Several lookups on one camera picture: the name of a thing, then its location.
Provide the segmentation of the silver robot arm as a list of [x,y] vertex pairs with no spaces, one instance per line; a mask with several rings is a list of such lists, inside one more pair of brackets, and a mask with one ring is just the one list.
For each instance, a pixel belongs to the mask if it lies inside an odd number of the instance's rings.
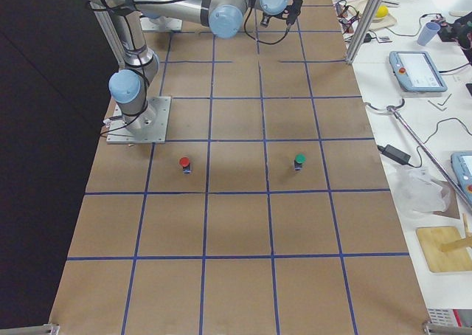
[[262,26],[278,18],[290,28],[299,12],[297,0],[86,0],[117,58],[120,70],[109,79],[111,96],[120,109],[121,125],[102,132],[120,142],[158,142],[159,124],[166,119],[163,99],[148,97],[159,70],[159,58],[147,45],[142,18],[170,18],[209,28],[219,38],[232,38],[245,29],[251,12],[263,14]]
[[159,16],[155,18],[150,18],[147,16],[141,16],[140,17],[141,22],[147,22],[147,23],[152,23],[152,24],[164,24],[165,23],[165,17],[164,16]]

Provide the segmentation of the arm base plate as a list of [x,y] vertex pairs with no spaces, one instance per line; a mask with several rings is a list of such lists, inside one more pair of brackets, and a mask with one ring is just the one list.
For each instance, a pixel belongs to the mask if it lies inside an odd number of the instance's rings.
[[159,18],[140,18],[144,32],[181,32],[183,21],[161,16]]
[[106,134],[108,144],[148,144],[165,143],[167,124],[170,113],[171,97],[149,97],[146,110],[138,116],[125,117],[116,104],[114,116],[118,120],[112,120]]

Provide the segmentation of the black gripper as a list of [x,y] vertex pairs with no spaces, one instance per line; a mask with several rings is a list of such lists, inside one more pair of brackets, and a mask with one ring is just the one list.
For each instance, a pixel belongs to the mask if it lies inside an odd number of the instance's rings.
[[276,14],[276,15],[270,15],[268,13],[263,13],[262,20],[260,21],[260,26],[261,27],[268,27],[268,25],[270,23],[270,20],[273,19],[273,18],[276,18],[276,19],[279,19],[279,20],[282,20],[282,21],[286,21],[286,17],[282,13],[279,13],[279,14]]

